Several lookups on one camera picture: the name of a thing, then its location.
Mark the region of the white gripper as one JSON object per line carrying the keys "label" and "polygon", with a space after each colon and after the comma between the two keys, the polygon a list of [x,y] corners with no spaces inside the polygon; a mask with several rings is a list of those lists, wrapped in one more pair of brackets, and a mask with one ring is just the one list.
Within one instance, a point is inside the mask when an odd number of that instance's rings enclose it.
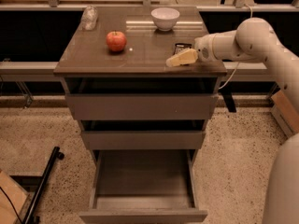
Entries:
{"label": "white gripper", "polygon": [[168,67],[176,67],[195,63],[197,59],[201,62],[215,61],[213,52],[214,35],[204,35],[194,39],[194,49],[184,49],[166,60]]}

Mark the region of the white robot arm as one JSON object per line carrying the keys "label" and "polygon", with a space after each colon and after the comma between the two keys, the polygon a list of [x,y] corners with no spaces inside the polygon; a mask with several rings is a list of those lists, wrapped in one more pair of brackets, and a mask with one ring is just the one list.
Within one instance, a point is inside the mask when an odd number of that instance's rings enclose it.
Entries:
{"label": "white robot arm", "polygon": [[[252,17],[233,31],[196,37],[191,48],[166,60],[169,67],[231,60],[261,63],[299,110],[299,58],[279,40],[270,23]],[[299,224],[299,134],[288,138],[273,162],[264,199],[262,224]]]}

